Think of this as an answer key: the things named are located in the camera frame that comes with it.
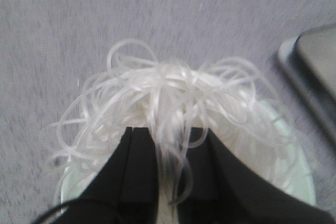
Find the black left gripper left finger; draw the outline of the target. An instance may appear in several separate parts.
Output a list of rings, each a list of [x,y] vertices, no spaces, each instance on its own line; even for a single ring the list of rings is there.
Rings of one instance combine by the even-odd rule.
[[[117,149],[75,199],[35,220],[46,223],[155,223],[158,202],[155,148],[145,127],[126,128]]]

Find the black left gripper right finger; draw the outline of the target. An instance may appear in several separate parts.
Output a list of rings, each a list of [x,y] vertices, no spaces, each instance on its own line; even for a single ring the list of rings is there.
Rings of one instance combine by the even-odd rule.
[[[243,164],[212,130],[187,152],[193,188],[178,206],[180,223],[334,223]]]

